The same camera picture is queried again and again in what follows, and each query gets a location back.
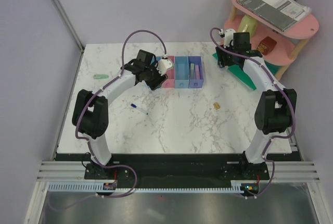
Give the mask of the long green highlighter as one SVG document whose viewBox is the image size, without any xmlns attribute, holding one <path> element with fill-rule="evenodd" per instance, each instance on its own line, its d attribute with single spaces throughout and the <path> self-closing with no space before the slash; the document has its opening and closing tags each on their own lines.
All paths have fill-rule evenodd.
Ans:
<svg viewBox="0 0 333 224">
<path fill-rule="evenodd" d="M 189 70 L 190 70 L 190 79 L 193 80 L 195 78 L 195 64 L 190 63 Z"/>
</svg>

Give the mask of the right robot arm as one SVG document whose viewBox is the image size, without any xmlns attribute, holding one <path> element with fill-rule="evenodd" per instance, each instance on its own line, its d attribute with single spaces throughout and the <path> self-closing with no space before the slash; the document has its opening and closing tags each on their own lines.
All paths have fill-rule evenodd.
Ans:
<svg viewBox="0 0 333 224">
<path fill-rule="evenodd" d="M 268 69 L 261 52 L 253 49 L 248 32 L 233 29 L 219 29 L 223 44 L 216 45 L 217 64 L 220 68 L 239 67 L 247 74 L 256 89 L 261 92 L 254 113 L 256 132 L 250 146 L 243 152 L 239 175 L 252 178 L 257 169 L 267 162 L 266 153 L 274 139 L 288 139 L 283 136 L 286 129 L 296 128 L 297 93 L 285 88 Z"/>
</svg>

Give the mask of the pink highlighter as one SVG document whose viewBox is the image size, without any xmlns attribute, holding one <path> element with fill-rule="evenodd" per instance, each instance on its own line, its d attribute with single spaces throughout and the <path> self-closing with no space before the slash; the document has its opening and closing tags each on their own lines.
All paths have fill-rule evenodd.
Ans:
<svg viewBox="0 0 333 224">
<path fill-rule="evenodd" d="M 199 67 L 199 65 L 195 65 L 195 79 L 196 79 L 196 80 L 200 80 L 200 79 L 201 79 L 201 75 L 200 75 L 200 67 Z"/>
</svg>

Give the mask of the teal blue drawer box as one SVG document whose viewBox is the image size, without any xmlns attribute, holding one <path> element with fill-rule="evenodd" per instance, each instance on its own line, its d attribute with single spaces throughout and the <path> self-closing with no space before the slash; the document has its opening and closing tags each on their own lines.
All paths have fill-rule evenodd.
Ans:
<svg viewBox="0 0 333 224">
<path fill-rule="evenodd" d="M 175 88 L 186 89 L 189 85 L 189 64 L 187 56 L 175 56 Z"/>
</svg>

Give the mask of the small yellow eraser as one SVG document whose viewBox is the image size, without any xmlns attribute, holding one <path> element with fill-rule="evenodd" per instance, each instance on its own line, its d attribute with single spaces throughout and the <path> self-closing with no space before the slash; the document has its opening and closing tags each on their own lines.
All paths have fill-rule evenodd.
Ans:
<svg viewBox="0 0 333 224">
<path fill-rule="evenodd" d="M 220 109 L 219 103 L 214 103 L 213 106 L 214 106 L 215 109 Z"/>
</svg>

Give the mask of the pink drawer box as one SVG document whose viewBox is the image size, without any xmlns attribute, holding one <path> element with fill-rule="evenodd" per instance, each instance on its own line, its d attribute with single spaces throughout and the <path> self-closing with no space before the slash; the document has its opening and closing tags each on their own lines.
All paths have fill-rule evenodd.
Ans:
<svg viewBox="0 0 333 224">
<path fill-rule="evenodd" d="M 175 86 L 175 69 L 174 67 L 166 72 L 168 78 L 163 82 L 162 88 L 174 88 Z"/>
</svg>

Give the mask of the purple drawer box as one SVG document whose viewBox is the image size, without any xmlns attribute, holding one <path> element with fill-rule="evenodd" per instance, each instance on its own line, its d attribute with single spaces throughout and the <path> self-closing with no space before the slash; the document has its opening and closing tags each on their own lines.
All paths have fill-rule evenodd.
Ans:
<svg viewBox="0 0 333 224">
<path fill-rule="evenodd" d="M 189 56 L 189 88 L 199 89 L 203 87 L 204 76 L 201 56 Z"/>
</svg>

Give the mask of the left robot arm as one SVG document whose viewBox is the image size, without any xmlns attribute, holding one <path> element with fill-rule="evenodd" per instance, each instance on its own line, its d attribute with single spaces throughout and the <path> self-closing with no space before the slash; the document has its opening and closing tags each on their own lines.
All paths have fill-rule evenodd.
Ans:
<svg viewBox="0 0 333 224">
<path fill-rule="evenodd" d="M 167 71 L 173 69 L 174 62 L 168 57 L 157 60 L 155 54 L 140 50 L 137 57 L 121 67 L 120 73 L 96 92 L 82 89 L 77 94 L 72 124 L 75 137 L 86 140 L 91 159 L 97 165 L 96 173 L 103 179 L 112 177 L 114 166 L 108 163 L 112 154 L 106 141 L 109 125 L 109 106 L 122 93 L 145 82 L 151 90 L 156 90 L 167 80 Z"/>
</svg>

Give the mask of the blue whiteboard marker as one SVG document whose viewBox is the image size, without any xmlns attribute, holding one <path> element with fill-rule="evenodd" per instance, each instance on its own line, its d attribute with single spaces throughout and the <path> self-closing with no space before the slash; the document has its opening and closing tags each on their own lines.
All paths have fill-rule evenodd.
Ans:
<svg viewBox="0 0 333 224">
<path fill-rule="evenodd" d="M 135 105 L 135 104 L 131 104 L 131 107 L 134 108 L 134 109 L 139 110 L 140 112 L 142 112 L 142 113 L 145 114 L 145 115 L 148 115 L 148 112 L 147 112 L 146 110 L 144 110 L 144 109 L 138 107 L 138 106 Z"/>
</svg>

